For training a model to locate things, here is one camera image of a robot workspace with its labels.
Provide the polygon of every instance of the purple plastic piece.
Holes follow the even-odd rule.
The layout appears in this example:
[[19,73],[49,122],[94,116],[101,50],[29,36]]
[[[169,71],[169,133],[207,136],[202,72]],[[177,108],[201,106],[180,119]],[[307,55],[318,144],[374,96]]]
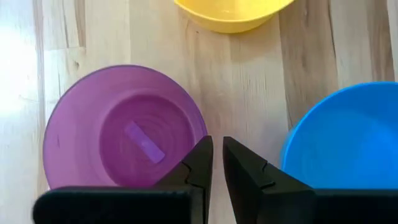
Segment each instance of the purple plastic piece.
[[195,102],[155,70],[120,65],[82,78],[60,99],[44,139],[50,188],[150,187],[207,134]]
[[131,121],[125,128],[124,132],[135,141],[142,151],[148,156],[153,163],[159,163],[165,156],[162,150],[156,146],[156,144],[150,140],[150,138],[139,128],[139,126]]

